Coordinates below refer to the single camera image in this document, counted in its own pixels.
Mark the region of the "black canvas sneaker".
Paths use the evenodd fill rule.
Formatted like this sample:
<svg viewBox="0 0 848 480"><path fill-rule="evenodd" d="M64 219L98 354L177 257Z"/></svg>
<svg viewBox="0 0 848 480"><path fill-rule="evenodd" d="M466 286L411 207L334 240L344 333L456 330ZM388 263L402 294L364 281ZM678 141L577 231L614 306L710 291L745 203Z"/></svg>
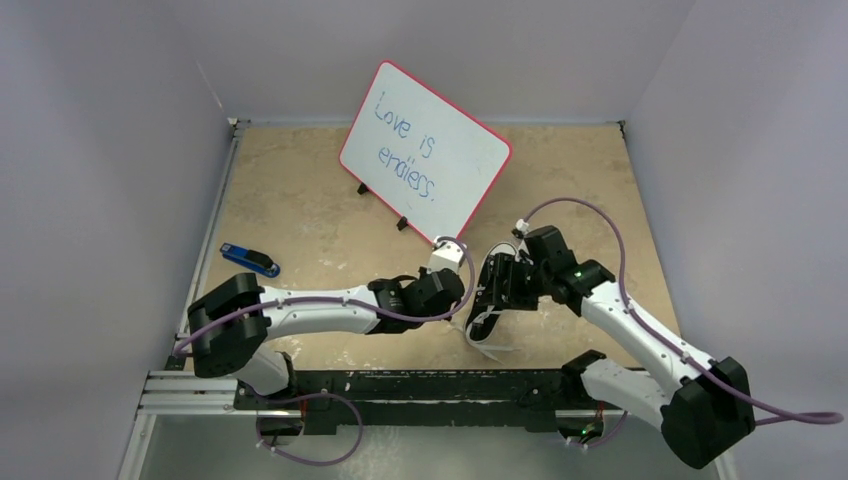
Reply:
<svg viewBox="0 0 848 480"><path fill-rule="evenodd" d="M486 350L484 345L493 333L508 297L503 294L503 281L508 277L505 269L518 254L509 242L496 243L487 252L475 287L474 302L465 322L466 341L473 347Z"/></svg>

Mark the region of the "white shoelace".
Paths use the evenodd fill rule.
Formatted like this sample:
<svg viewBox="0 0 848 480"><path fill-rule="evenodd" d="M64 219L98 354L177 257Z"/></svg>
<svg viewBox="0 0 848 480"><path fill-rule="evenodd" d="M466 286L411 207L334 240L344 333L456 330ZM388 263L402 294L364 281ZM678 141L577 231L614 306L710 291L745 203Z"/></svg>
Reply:
<svg viewBox="0 0 848 480"><path fill-rule="evenodd" d="M469 313L471 312L471 309L472 309L472 305L473 305L473 302L474 302L474 296L475 296L475 287L477 286L477 282L478 282L478 279L479 279L480 271L479 271L479 273L478 273L478 278L477 278L476 284L475 284L474 289L473 289L472 298L471 298L471 300L469 301L470 310L467 312L467 315L464 317L464 320L462 321L462 323L458 323L458 322L452 321L452 322L451 322L451 326L452 326L455 330L459 331L459 332L462 334L463 341L464 341L464 342L465 342L465 343L466 343L469 347L472 347L472 348L476 349L476 350L477 350L478 352L480 352L482 355L484 355L485 357L487 357L487 358L489 358L489 359L491 359L491 360L494 360L494 361L496 361L496 362L498 362L498 363L502 363L502 361L501 361L500 359L498 359L498 358L497 358L497 355L496 355L496 353L497 353L497 352L511 352L511 351L517 350L517 347L511 347L511 346L507 346L507 345L497 345L497 344L495 344L495 343L493 343L493 342L491 341L491 337L492 337L492 335L493 335L493 333L494 333L494 331L495 331L495 327L496 327L496 326L497 326L497 324L499 323L499 320L502 318L502 316L503 316L503 314L504 314L505 310L503 310L503 311L502 311L502 313L501 313L501 315L500 315L500 318L498 319L498 321L497 321L497 323L496 323L496 325L495 325L495 327L494 327L493 333L492 333L492 334L491 334L491 336L489 337L488 341L484 343L484 345L485 345L485 346L487 346L488 348L489 348L489 347L498 347L498 350L489 350L488 348L487 348L486 350L482 350L482 349L475 348L475 347L471 346L471 345L470 345L470 344L466 341L466 337L465 337L465 322L466 322L466 319L468 318L468 315L469 315Z"/></svg>

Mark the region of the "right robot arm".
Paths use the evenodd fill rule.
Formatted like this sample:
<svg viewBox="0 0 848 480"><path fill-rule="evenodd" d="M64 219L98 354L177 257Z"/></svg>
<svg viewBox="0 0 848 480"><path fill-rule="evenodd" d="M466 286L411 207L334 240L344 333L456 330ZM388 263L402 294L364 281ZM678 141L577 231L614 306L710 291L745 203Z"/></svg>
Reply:
<svg viewBox="0 0 848 480"><path fill-rule="evenodd" d="M670 450L696 469L754 431L752 406L718 385L749 393L744 367L687 344L623 296L601 263L579 262L552 225L531 231L519 245L500 242L487 252L464 326L467 342L493 356L498 349L488 339L500 316L535 311L543 297L603 330L647 372L636 374L599 353L585 353L561 381L569 404L584 407L595 399L621 407L654 426Z"/></svg>

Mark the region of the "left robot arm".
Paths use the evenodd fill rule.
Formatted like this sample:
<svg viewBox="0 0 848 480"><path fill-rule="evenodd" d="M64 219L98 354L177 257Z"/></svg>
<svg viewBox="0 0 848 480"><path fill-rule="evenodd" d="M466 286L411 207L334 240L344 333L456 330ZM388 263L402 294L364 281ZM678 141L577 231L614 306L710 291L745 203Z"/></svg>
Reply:
<svg viewBox="0 0 848 480"><path fill-rule="evenodd" d="M173 353L191 354L196 376L231 375L284 409L297 399L298 382L289 356L269 341L327 332L399 334L451 318L471 295L449 268L334 291L272 288L240 273L190 305L190 334Z"/></svg>

